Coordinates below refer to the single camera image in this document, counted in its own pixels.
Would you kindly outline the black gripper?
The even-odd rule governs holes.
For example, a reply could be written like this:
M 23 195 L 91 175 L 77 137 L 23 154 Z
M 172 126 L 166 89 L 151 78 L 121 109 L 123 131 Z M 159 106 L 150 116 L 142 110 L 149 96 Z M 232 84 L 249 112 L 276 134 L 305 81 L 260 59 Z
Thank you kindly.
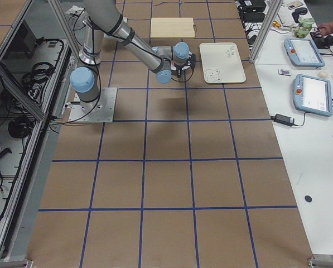
M 182 77 L 183 71 L 191 69 L 194 70 L 196 65 L 196 55 L 189 54 L 185 59 L 185 62 L 180 62 L 180 59 L 176 58 L 171 61 L 171 73 L 172 75 L 176 75 L 177 78 Z

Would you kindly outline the person hand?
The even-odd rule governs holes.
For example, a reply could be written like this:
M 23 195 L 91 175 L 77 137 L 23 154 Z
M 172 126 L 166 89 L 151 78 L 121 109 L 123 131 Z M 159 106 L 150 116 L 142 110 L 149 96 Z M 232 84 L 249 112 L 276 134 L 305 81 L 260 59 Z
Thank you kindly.
M 318 30 L 321 36 L 333 34 L 333 21 L 321 23 L 320 25 L 318 25 Z

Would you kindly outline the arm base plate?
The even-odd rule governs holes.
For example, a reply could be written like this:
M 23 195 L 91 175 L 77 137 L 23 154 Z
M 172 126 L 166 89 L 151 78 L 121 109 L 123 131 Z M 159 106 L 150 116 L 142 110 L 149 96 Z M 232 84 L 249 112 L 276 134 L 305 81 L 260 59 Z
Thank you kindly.
M 117 88 L 102 88 L 98 103 L 93 101 L 85 103 L 80 101 L 77 93 L 71 104 L 69 123 L 112 123 L 114 118 Z

